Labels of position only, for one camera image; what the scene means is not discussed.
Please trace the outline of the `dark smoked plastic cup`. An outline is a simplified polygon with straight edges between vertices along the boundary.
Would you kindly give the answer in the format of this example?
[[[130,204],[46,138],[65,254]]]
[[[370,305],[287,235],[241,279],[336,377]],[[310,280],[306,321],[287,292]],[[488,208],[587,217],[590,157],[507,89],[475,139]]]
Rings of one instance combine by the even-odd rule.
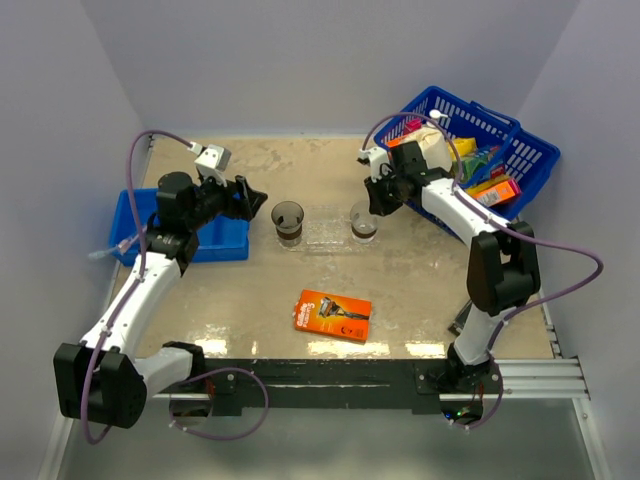
[[[275,226],[277,238],[285,247],[293,247],[302,239],[304,210],[294,201],[282,201],[271,211],[271,220]]]

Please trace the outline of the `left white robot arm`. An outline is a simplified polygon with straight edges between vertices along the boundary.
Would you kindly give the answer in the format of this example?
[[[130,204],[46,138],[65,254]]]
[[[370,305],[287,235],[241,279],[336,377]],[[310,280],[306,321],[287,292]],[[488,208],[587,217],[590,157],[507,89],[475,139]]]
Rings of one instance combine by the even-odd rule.
[[[135,353],[161,301],[192,263],[199,230],[219,217],[249,222],[267,199],[241,175],[223,184],[212,177],[195,183],[185,172],[159,180],[155,209],[125,284],[79,342],[63,343],[54,354],[64,417],[127,429],[155,394],[175,384],[185,392],[205,385],[204,353],[196,345],[168,342],[141,360]]]

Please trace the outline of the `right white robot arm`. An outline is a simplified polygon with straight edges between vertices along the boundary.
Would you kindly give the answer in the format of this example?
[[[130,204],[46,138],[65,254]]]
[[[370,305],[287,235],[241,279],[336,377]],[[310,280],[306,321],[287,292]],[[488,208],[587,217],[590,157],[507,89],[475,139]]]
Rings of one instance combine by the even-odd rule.
[[[394,213],[414,203],[437,217],[469,248],[466,288],[471,306],[450,345],[442,388],[469,392],[490,369],[490,352],[507,315],[525,306],[540,288],[536,247],[518,236],[533,234],[525,222],[491,216],[441,167],[430,168],[417,142],[362,149],[358,161],[370,168],[365,179],[369,212]]]

